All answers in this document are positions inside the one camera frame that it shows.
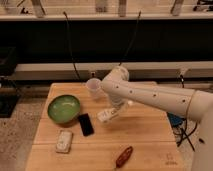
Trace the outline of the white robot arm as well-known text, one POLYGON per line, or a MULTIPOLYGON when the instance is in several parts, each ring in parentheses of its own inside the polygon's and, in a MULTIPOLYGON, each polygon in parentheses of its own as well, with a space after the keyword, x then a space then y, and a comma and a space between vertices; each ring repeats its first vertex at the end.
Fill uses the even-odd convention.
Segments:
POLYGON ((129 99, 199 123, 191 171, 213 171, 213 93, 129 82, 123 66, 114 67, 101 81, 101 88, 113 106, 129 99))

